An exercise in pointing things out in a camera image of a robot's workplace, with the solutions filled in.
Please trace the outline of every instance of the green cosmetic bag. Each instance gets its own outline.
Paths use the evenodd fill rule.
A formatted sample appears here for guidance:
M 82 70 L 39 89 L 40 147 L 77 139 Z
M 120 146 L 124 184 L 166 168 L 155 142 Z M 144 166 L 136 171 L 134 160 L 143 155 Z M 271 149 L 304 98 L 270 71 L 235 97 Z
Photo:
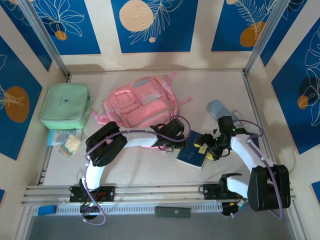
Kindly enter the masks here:
M 49 88 L 40 121 L 52 130 L 83 129 L 92 107 L 87 85 L 59 83 Z

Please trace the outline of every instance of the pink backpack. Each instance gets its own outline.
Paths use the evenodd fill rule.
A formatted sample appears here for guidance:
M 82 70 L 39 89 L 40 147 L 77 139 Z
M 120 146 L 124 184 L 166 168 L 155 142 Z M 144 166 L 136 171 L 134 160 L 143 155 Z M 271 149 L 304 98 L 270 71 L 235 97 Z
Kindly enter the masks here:
M 178 103 L 170 86 L 176 74 L 143 77 L 112 91 L 103 103 L 105 114 L 92 111 L 95 120 L 103 125 L 113 121 L 126 128 L 167 124 L 179 113 L 179 106 L 193 99 L 187 97 Z

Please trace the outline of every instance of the white floor panel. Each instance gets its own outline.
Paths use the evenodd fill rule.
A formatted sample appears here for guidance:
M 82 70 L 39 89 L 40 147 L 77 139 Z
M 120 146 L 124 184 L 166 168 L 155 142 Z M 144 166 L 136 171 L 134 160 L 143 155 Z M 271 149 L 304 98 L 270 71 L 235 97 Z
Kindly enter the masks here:
M 73 75 L 72 83 L 88 85 L 94 99 L 93 109 L 103 112 L 102 102 L 110 91 L 136 79 L 170 74 L 169 71 L 110 72 L 102 74 Z M 180 114 L 188 119 L 191 128 L 199 133 L 212 133 L 218 123 L 207 111 L 207 104 L 215 99 L 220 100 L 230 111 L 238 110 L 246 120 L 256 122 L 254 112 L 239 71 L 178 71 L 172 88 L 178 100 L 192 96 L 194 100 L 180 108 Z M 73 185 L 83 176 L 85 167 L 85 139 L 95 133 L 101 125 L 90 116 L 84 128 L 84 141 L 78 152 L 70 158 L 64 158 L 53 148 L 43 185 Z M 254 126 L 249 132 L 258 133 Z M 198 184 L 217 181 L 224 173 L 241 173 L 249 176 L 236 153 L 219 161 L 206 159 L 202 170 L 197 170 L 176 160 L 179 150 L 163 153 L 158 149 L 130 147 L 123 149 L 117 158 L 104 171 L 101 183 L 133 185 L 172 185 Z

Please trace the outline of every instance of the blue sponge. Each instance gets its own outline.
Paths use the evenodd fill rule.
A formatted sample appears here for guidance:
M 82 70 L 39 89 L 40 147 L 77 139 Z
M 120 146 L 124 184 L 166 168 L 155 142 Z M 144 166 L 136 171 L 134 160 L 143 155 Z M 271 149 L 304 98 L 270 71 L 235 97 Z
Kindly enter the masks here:
M 41 206 L 41 207 L 39 207 L 39 210 L 38 210 L 38 216 L 55 214 L 56 211 L 57 211 L 56 205 Z

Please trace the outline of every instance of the gray floor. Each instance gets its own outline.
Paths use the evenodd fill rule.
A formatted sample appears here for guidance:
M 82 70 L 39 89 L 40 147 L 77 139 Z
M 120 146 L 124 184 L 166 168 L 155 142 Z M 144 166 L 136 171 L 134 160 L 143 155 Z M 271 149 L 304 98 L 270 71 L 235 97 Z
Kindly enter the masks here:
M 194 213 L 191 218 L 109 215 L 103 226 L 80 216 L 35 216 L 27 240 L 291 240 L 287 220 L 269 212 L 245 209 L 234 219 L 220 213 Z

